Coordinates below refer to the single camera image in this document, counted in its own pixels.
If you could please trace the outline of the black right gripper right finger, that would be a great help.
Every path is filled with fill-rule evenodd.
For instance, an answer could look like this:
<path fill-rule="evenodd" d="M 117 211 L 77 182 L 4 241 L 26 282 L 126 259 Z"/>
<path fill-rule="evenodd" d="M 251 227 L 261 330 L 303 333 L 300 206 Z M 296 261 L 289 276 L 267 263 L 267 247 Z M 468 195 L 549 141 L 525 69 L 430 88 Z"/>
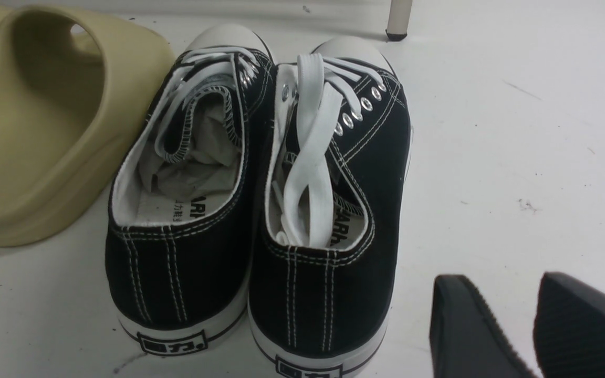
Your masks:
<path fill-rule="evenodd" d="M 533 341 L 545 377 L 605 377 L 605 293 L 562 272 L 546 272 Z"/>

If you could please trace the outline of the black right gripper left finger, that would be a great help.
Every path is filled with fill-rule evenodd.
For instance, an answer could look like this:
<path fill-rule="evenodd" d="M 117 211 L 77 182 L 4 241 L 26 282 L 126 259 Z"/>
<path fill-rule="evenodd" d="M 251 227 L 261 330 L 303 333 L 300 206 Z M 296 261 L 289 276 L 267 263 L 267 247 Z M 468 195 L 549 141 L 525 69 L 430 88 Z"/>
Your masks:
<path fill-rule="evenodd" d="M 434 280 L 429 341 L 435 377 L 535 377 L 464 275 Z"/>

